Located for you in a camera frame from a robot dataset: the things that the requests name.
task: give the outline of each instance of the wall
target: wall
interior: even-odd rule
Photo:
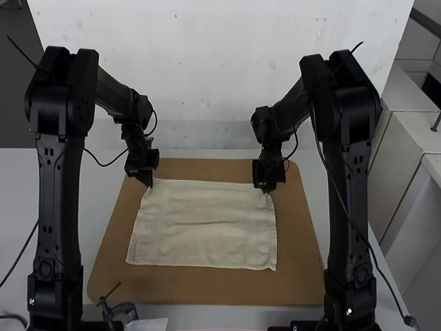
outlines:
[[[21,10],[0,9],[0,147],[30,148],[35,144],[23,107],[34,68],[6,39],[10,36],[38,63],[43,48],[27,1],[21,2]]]
[[[216,141],[242,130],[252,135],[255,107],[284,96],[299,78],[298,62],[306,54],[327,58],[364,41],[355,57],[381,93],[412,3],[138,0],[122,6],[117,0],[32,0],[30,7],[44,46],[72,52],[94,48],[110,74],[149,96],[164,130],[175,127],[174,140],[159,147],[202,148],[208,128],[214,128]],[[98,108],[96,119],[112,125]],[[228,126],[235,121],[243,128]],[[189,142],[191,133],[198,138]],[[101,132],[95,142],[110,142],[99,137]],[[314,144],[312,134],[300,140]],[[237,138],[216,147],[246,148],[242,142]]]

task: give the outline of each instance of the cable connector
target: cable connector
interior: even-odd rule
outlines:
[[[406,324],[410,328],[416,328],[416,330],[419,330],[418,323],[416,322],[415,317],[406,315],[402,320],[404,321],[404,324]]]

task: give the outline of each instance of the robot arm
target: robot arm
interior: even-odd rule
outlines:
[[[121,124],[128,176],[152,185],[159,151],[144,136],[153,108],[98,65],[98,53],[48,47],[25,94],[25,114],[39,158],[39,234],[28,276],[29,330],[104,330],[82,322],[83,266],[79,250],[79,175],[95,104]]]
[[[378,330],[376,279],[364,239],[368,237],[367,165],[380,98],[348,50],[334,52],[328,61],[320,55],[303,57],[300,71],[301,78],[281,101],[271,108],[257,108],[252,115],[254,133],[262,144],[259,160],[253,162],[253,182],[264,192],[285,182],[282,142],[311,116],[332,173],[325,330]]]

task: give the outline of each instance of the white wall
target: white wall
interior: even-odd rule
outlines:
[[[252,136],[248,121],[255,107],[272,106],[285,95],[307,54],[327,58],[364,41],[355,57],[381,93],[412,3],[31,0],[30,7],[43,47],[65,46],[72,52],[94,48],[111,75],[149,96],[163,126],[158,134],[167,134],[157,139],[163,142],[159,147],[202,148],[211,133],[216,139],[233,138],[231,132]],[[96,118],[111,125],[103,110],[97,110]],[[243,126],[227,123],[235,121]],[[310,123],[305,126],[306,135],[299,138],[313,146]],[[102,136],[96,134],[94,142],[119,141],[119,134],[115,139]],[[245,148],[247,137],[220,145],[216,140],[213,147]]]

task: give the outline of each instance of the white towel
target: white towel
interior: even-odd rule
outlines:
[[[252,184],[154,179],[126,262],[275,270],[273,201]]]

